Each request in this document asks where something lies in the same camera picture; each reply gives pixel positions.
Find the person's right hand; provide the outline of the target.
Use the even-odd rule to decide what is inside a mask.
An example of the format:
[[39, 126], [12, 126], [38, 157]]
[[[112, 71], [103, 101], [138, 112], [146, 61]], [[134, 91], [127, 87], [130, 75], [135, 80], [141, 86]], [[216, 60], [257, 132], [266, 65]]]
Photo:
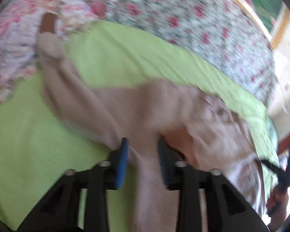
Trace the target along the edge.
[[287, 191], [281, 191], [275, 186], [268, 199], [267, 208], [271, 216], [269, 226], [280, 227], [286, 220], [289, 196]]

